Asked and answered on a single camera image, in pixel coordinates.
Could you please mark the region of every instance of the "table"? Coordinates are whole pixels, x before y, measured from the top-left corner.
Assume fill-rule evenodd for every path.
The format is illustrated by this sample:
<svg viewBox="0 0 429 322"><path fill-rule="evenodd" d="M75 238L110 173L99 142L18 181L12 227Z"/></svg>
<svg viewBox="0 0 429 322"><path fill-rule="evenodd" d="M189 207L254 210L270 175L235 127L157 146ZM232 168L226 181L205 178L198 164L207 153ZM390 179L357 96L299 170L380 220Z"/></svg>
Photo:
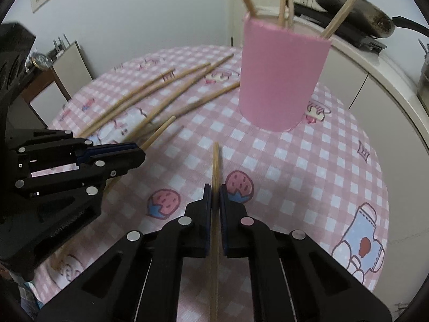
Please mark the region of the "table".
<svg viewBox="0 0 429 322"><path fill-rule="evenodd" d="M234 58L202 79L167 112L239 80L241 51L218 46L160 50L110 70L70 100L50 128L79 133L132 88L174 66L176 72ZM154 93L90 137L122 142L147 112L184 80ZM147 150L143 166L129 172L105 197L102 215L76 237L59 272L46 261L34 291L47 302L130 230L159 230L202 198L212 177L212 144L222 147L223 180L231 199L271 229L304 230L368 289L380 275L387 244L389 206L377 155L358 123L321 83L303 121L272 133L251 125L238 108L239 90L178 119ZM178 321L207 321L206 261L185 259ZM252 320L247 262L222 259L219 319Z"/></svg>

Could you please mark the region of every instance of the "white countertop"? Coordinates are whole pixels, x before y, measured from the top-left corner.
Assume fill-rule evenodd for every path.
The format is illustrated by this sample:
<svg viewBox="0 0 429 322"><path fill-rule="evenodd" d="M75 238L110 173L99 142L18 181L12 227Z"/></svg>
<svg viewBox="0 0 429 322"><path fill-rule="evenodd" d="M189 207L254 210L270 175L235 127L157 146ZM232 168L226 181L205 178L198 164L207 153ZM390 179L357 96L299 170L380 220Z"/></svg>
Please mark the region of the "white countertop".
<svg viewBox="0 0 429 322"><path fill-rule="evenodd" d="M258 14L268 18L277 18L278 11L278 8L261 7ZM297 24L312 30L313 35L323 31L321 27L308 20L299 17L295 17L294 20ZM332 36L331 40L335 49L354 60L389 92L420 132L426 149L429 150L429 115L417 98L417 87L413 81L391 59L386 57L383 51L378 55L359 50L336 35Z"/></svg>

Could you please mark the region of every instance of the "metal screw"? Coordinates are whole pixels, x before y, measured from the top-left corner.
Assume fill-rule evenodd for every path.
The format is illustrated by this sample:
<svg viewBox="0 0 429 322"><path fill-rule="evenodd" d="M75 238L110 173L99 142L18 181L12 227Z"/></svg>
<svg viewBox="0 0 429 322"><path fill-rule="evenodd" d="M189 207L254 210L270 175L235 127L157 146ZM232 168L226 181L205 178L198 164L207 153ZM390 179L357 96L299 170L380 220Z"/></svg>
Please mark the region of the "metal screw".
<svg viewBox="0 0 429 322"><path fill-rule="evenodd" d="M190 217L180 217L178 220L179 224L182 226L186 226L189 225L190 223L192 223L192 218Z"/></svg>
<svg viewBox="0 0 429 322"><path fill-rule="evenodd" d="M127 234L127 240L130 242L137 241L140 238L140 232L131 231Z"/></svg>
<svg viewBox="0 0 429 322"><path fill-rule="evenodd" d="M292 232L292 237L295 240L304 240L304 238L305 238L305 232L302 231L302 230L294 230Z"/></svg>
<svg viewBox="0 0 429 322"><path fill-rule="evenodd" d="M95 186L88 186L86 188L86 193L88 195L94 196L98 194L98 189Z"/></svg>
<svg viewBox="0 0 429 322"><path fill-rule="evenodd" d="M255 221L251 217L244 217L241 218L240 223L242 223L244 226L252 226Z"/></svg>
<svg viewBox="0 0 429 322"><path fill-rule="evenodd" d="M24 180L19 179L16 181L16 183L15 183L16 188L21 189L23 186L24 186Z"/></svg>

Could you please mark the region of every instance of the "pink cup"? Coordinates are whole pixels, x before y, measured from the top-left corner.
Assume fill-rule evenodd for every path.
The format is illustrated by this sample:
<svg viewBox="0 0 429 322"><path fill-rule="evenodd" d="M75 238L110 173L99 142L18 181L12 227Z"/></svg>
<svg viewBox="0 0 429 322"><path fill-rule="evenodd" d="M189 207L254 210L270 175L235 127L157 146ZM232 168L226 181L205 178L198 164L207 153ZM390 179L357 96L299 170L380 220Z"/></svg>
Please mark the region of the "pink cup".
<svg viewBox="0 0 429 322"><path fill-rule="evenodd" d="M331 42L247 17L239 107L252 124L273 132L303 118Z"/></svg>

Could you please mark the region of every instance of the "pot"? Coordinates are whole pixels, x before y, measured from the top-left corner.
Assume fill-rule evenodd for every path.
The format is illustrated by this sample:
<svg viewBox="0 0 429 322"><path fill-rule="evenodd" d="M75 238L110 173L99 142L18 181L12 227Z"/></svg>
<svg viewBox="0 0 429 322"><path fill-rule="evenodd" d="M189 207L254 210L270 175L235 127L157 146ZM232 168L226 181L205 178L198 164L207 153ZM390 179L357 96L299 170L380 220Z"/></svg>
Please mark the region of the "pot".
<svg viewBox="0 0 429 322"><path fill-rule="evenodd" d="M327 12L336 15L347 0L316 0ZM347 22L377 38L386 38L395 28L417 31L429 37L429 29L404 17L390 18L381 9L366 0L358 0L346 19Z"/></svg>

